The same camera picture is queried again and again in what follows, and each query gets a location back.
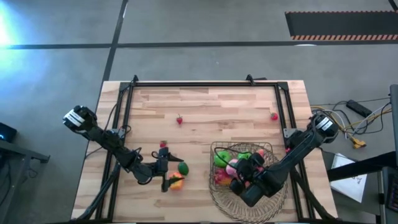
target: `toy fruit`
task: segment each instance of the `toy fruit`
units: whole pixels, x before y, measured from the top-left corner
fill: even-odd
[[[273,120],[273,121],[278,120],[278,114],[277,113],[271,113],[271,120]]]
[[[169,176],[170,179],[172,179],[172,178],[180,178],[180,177],[182,177],[182,175],[179,172],[175,172],[175,173],[173,173],[173,174],[171,174]],[[180,190],[180,189],[182,189],[182,184],[183,184],[183,181],[179,180],[176,183],[170,185],[170,189],[172,189],[172,190]]]
[[[178,115],[177,123],[178,123],[178,124],[182,124],[182,117],[181,117],[180,115]]]
[[[238,161],[237,159],[231,159],[230,162],[229,162],[229,164],[231,164],[232,166],[234,166],[235,163],[237,163],[237,161]],[[231,167],[230,165],[227,165],[227,166],[226,166],[225,171],[226,171],[226,173],[227,173],[228,175],[231,175],[231,176],[233,176],[233,177],[236,176],[236,169],[235,169],[234,167]]]
[[[238,154],[238,159],[249,159],[251,152],[241,152]]]
[[[220,168],[225,168],[227,166],[227,162],[229,162],[231,159],[232,159],[232,156],[228,151],[220,151],[220,152],[215,153],[215,155],[214,155],[214,163],[217,167],[220,167]]]
[[[263,149],[259,149],[259,150],[257,150],[257,153],[258,153],[258,154],[260,154],[260,155],[261,155],[261,157],[264,157],[265,150],[263,150]]]
[[[224,169],[218,168],[215,172],[214,179],[216,184],[229,185],[232,178],[226,173]]]
[[[189,173],[188,165],[186,163],[184,163],[184,162],[180,162],[178,164],[178,171],[182,175],[188,175],[188,173]]]
[[[167,146],[167,141],[161,141],[160,144],[159,144],[159,146],[160,146],[161,148],[166,147],[166,146]]]

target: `red strawberry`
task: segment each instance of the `red strawberry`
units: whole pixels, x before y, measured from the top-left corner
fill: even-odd
[[[277,113],[271,113],[271,120],[273,120],[273,121],[278,120],[278,114]]]
[[[178,124],[182,124],[182,117],[181,117],[180,115],[178,115],[177,123],[178,123]]]
[[[166,145],[167,145],[167,141],[161,141],[160,142],[160,147],[161,148],[166,147]]]

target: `wooden table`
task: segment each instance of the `wooden table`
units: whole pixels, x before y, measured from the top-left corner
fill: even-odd
[[[304,82],[288,83],[297,126],[305,128],[311,110]],[[119,84],[104,82],[96,112],[102,128],[116,103]],[[124,106],[123,102],[119,124],[123,120]],[[284,109],[287,126],[290,126],[287,108]],[[284,157],[280,123],[270,120],[271,112],[277,113],[277,105],[275,91],[269,87],[134,88],[129,116],[132,130],[126,137],[126,147],[142,147],[144,162],[153,162],[150,153],[159,149],[160,141],[167,140],[170,152],[185,160],[190,173],[183,190],[162,193],[160,178],[141,186],[131,173],[122,170],[114,222],[231,222],[210,197],[210,144],[214,141],[269,142],[276,156]],[[181,126],[175,120],[178,114],[183,116]],[[88,152],[97,148],[97,143],[91,142]],[[85,161],[72,217],[82,214],[98,193],[105,157],[106,151],[100,150]],[[321,151],[313,150],[304,161],[312,192],[326,210],[337,217]],[[170,162],[169,172],[176,170],[177,163]],[[288,183],[289,194],[284,207],[270,222],[297,221],[290,179]],[[110,191],[104,215],[108,211],[109,195]],[[306,210],[302,192],[300,198],[303,210]]]

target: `green toy fruit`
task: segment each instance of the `green toy fruit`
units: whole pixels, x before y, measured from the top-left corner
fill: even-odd
[[[188,165],[186,163],[184,163],[184,162],[180,162],[178,164],[178,171],[182,175],[188,175],[188,173],[189,173]]]
[[[238,159],[249,159],[251,152],[242,152],[238,154]]]
[[[225,168],[228,165],[227,163],[232,159],[231,154],[228,151],[217,152],[217,154],[214,155],[215,165],[220,168]]]

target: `black mat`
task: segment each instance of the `black mat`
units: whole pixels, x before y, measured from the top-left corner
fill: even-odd
[[[294,40],[397,40],[398,12],[285,12]]]

